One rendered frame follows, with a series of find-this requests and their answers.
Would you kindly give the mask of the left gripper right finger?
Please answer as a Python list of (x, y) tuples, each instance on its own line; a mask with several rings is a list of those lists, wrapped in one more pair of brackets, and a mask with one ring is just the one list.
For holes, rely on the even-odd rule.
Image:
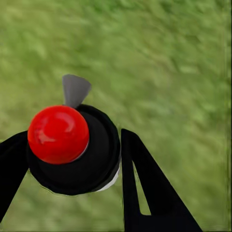
[[(121, 129), (125, 232), (203, 232), (140, 137)], [(140, 213), (134, 161), (151, 216)]]

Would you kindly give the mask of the pesticide atomizer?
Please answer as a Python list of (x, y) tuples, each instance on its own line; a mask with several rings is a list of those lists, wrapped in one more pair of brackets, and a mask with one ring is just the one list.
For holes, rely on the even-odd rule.
[(62, 78), (64, 105), (41, 110), (28, 128), (31, 174), (58, 194), (77, 196), (111, 187), (120, 174), (117, 128), (104, 112), (82, 104), (92, 90), (85, 78)]

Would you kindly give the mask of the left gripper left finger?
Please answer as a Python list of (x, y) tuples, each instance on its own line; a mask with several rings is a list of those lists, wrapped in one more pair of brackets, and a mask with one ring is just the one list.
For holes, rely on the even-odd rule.
[(29, 168), (28, 131), (0, 144), (0, 223)]

